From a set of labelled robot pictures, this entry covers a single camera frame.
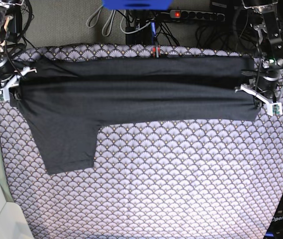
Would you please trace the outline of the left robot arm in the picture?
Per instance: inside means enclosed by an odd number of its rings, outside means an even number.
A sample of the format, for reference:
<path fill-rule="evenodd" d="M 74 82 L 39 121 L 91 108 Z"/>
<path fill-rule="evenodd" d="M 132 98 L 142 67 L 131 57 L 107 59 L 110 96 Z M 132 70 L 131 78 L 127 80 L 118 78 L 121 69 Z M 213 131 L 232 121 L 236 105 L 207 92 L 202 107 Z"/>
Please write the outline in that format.
<path fill-rule="evenodd" d="M 256 105 L 265 105 L 270 116 L 282 115 L 280 98 L 283 86 L 277 91 L 279 79 L 283 73 L 283 40 L 279 19 L 277 18 L 277 0 L 243 0 L 242 7 L 251 9 L 262 18 L 261 23 L 252 25 L 258 33 L 257 50 L 260 62 L 257 71 L 242 71 L 252 77 L 252 82 L 242 84 L 235 91 L 243 91 L 254 97 Z"/>

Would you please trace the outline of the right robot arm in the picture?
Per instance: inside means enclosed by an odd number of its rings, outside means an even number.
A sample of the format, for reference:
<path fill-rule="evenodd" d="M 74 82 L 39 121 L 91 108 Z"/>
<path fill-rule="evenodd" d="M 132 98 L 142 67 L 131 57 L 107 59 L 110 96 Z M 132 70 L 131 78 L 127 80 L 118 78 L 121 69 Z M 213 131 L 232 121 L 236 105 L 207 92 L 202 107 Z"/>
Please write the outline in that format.
<path fill-rule="evenodd" d="M 0 103 L 10 101 L 10 90 L 35 68 L 18 67 L 14 58 L 27 47 L 25 34 L 33 20 L 28 0 L 0 0 Z"/>

